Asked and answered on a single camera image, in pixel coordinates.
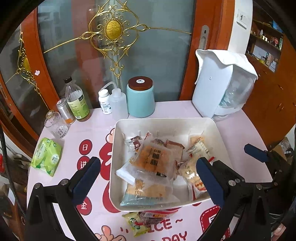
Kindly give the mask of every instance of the metal canister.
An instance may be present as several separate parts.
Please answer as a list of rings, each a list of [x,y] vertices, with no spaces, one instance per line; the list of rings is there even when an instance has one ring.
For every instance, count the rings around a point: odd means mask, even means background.
[[[57,109],[67,124],[72,124],[76,120],[65,98],[57,102]]]

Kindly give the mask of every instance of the teal jar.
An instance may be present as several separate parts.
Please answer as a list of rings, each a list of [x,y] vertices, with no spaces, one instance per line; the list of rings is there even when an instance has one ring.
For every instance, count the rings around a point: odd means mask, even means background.
[[[142,118],[154,112],[153,89],[153,81],[145,76],[133,77],[128,81],[126,97],[130,115]]]

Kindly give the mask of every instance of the black bottle cap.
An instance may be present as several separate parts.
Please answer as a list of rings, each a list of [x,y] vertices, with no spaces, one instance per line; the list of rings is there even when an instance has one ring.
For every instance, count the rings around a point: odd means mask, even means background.
[[[69,76],[68,78],[64,79],[64,81],[65,81],[65,84],[67,84],[72,81],[72,77]]]

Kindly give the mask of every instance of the wall switch plate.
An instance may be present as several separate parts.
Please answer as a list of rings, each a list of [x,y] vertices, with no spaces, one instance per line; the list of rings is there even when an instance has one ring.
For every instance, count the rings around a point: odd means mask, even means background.
[[[247,17],[243,11],[238,10],[237,13],[237,23],[244,29],[247,29]]]

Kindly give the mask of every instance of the green tissue pack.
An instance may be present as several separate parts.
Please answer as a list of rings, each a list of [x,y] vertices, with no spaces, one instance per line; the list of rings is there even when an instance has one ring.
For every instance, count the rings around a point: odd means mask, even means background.
[[[31,166],[53,177],[61,156],[62,147],[48,138],[42,138],[36,148]]]

